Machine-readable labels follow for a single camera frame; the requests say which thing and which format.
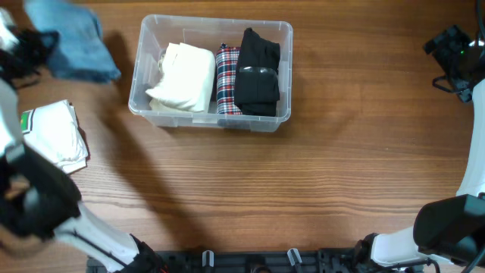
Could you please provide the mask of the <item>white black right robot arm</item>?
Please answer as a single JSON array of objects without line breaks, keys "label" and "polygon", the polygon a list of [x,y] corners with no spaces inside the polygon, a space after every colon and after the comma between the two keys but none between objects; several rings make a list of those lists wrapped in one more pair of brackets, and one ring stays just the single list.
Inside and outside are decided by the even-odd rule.
[{"label": "white black right robot arm", "polygon": [[426,42],[423,50],[444,72],[433,79],[433,87],[473,105],[465,175],[454,197],[423,206],[411,227],[360,240],[351,255],[356,272],[416,271],[442,262],[464,272],[484,266],[484,28],[472,39],[453,25]]}]

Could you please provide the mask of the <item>cream cloth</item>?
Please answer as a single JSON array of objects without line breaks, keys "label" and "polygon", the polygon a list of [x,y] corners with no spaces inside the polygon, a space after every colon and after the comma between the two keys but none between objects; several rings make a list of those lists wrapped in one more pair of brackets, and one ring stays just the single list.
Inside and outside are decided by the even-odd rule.
[{"label": "cream cloth", "polygon": [[158,61],[161,79],[145,93],[153,111],[207,113],[215,76],[215,56],[207,49],[170,43]]}]

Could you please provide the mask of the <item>white t-shirt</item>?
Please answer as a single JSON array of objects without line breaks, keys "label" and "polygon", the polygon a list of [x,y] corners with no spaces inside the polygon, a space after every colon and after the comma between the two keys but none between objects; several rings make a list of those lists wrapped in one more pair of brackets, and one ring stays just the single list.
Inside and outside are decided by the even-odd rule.
[{"label": "white t-shirt", "polygon": [[89,151],[66,99],[23,112],[20,127],[26,143],[64,173],[86,167]]}]

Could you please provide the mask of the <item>blue denim cloth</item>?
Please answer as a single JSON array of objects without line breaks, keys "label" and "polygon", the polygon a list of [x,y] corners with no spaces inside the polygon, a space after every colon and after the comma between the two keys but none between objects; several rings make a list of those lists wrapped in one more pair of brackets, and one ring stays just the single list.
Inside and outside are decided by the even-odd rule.
[{"label": "blue denim cloth", "polygon": [[23,8],[38,31],[58,33],[58,43],[47,61],[53,77],[93,83],[120,78],[92,10],[63,0],[25,1]]}]

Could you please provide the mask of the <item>red blue plaid cloth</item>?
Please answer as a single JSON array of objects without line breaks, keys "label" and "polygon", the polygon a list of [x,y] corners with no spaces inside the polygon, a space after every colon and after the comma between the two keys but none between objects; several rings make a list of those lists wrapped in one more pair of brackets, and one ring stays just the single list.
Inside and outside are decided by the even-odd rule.
[{"label": "red blue plaid cloth", "polygon": [[238,57],[239,47],[229,47],[224,43],[221,44],[215,57],[217,68],[217,113],[220,115],[242,114],[234,99]]}]

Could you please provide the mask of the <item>black cloth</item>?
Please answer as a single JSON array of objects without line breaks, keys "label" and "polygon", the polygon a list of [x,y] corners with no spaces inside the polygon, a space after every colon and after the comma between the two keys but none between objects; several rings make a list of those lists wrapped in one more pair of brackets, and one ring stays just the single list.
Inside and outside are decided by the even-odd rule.
[{"label": "black cloth", "polygon": [[244,31],[236,64],[234,104],[244,115],[274,117],[280,100],[280,45]]}]

